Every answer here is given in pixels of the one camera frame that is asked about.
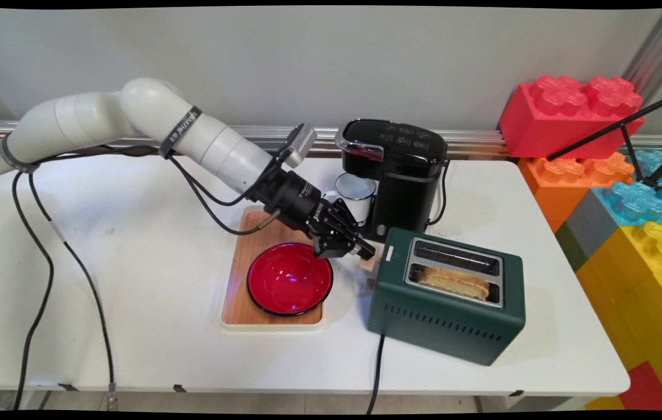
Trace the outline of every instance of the white robotic arm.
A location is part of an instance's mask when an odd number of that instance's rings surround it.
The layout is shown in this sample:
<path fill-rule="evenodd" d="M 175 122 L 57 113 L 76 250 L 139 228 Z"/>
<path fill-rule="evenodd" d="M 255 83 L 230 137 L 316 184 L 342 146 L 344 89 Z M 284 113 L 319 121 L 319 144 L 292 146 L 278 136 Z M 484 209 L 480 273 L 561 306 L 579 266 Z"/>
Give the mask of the white robotic arm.
<path fill-rule="evenodd" d="M 30 109 L 3 140 L 0 175 L 15 168 L 12 162 L 29 165 L 138 134 L 163 143 L 178 133 L 175 151 L 198 162 L 233 190 L 245 192 L 259 179 L 272 156 L 225 123 L 205 114 L 197 116 L 193 109 L 176 88 L 147 78 L 131 80 L 120 92 L 82 93 L 45 101 Z M 296 166 L 300 160 L 293 155 L 290 163 Z M 279 210 L 278 220 L 314 240 L 317 256 L 358 252 L 367 260 L 374 255 L 374 247 L 361 239 L 344 202 L 322 199 L 318 189 L 296 173 L 279 168 L 261 179 L 257 187 L 247 198 L 263 202 L 268 213 Z"/>
<path fill-rule="evenodd" d="M 51 99 L 30 109 L 6 140 L 20 162 L 36 162 L 144 134 L 162 142 L 192 109 L 171 85 L 134 79 L 120 92 L 81 93 Z M 237 192 L 251 186 L 271 160 L 235 130 L 201 115 L 174 149 L 198 162 Z M 13 168 L 0 155 L 0 175 Z"/>

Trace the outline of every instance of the cutting board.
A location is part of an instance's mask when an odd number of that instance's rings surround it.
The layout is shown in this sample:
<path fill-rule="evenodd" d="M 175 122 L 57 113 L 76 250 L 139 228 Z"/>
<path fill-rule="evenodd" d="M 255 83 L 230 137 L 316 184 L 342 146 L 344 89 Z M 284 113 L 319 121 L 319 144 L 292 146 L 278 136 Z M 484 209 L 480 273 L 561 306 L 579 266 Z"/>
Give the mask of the cutting board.
<path fill-rule="evenodd" d="M 240 219 L 240 230 L 251 229 L 269 215 L 259 205 L 250 205 Z M 323 304 L 301 316 L 283 317 L 265 313 L 248 295 L 248 270 L 262 252 L 274 245 L 297 242 L 312 245 L 298 230 L 291 230 L 278 221 L 253 234 L 237 238 L 232 270 L 227 280 L 227 292 L 222 305 L 222 325 L 237 331 L 312 331 L 323 326 Z"/>

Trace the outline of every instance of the green toaster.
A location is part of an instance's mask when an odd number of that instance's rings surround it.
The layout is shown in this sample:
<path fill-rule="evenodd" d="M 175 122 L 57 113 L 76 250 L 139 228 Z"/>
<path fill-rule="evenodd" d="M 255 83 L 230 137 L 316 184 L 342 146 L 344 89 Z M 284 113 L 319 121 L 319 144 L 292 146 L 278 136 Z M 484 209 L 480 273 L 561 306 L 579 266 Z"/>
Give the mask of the green toaster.
<path fill-rule="evenodd" d="M 427 267 L 488 282 L 485 299 L 419 283 Z M 386 337 L 491 365 L 525 326 L 523 260 L 441 237 L 391 228 L 367 329 Z"/>

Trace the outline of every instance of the mug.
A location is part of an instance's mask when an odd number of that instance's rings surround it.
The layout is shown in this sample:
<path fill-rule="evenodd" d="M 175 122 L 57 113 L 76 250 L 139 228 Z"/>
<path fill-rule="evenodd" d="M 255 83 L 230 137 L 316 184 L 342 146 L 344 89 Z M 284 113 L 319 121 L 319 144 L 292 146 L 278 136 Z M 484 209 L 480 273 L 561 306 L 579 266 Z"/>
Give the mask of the mug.
<path fill-rule="evenodd" d="M 323 198 L 334 202 L 340 198 L 352 212 L 352 216 L 359 226 L 365 225 L 370 213 L 370 204 L 376 189 L 375 181 L 368 178 L 360 178 L 351 173 L 342 173 L 336 178 L 336 191 L 323 194 Z"/>

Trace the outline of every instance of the coffee maker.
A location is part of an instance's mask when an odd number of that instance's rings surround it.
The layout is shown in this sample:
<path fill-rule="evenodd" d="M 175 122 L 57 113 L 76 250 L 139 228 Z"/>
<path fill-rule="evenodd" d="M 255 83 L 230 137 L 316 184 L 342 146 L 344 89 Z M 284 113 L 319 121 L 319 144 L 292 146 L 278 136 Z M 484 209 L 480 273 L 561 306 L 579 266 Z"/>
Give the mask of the coffee maker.
<path fill-rule="evenodd" d="M 385 242 L 391 227 L 424 232 L 447 144 L 434 131 L 385 120 L 353 120 L 336 133 L 344 170 L 378 181 L 365 239 Z"/>

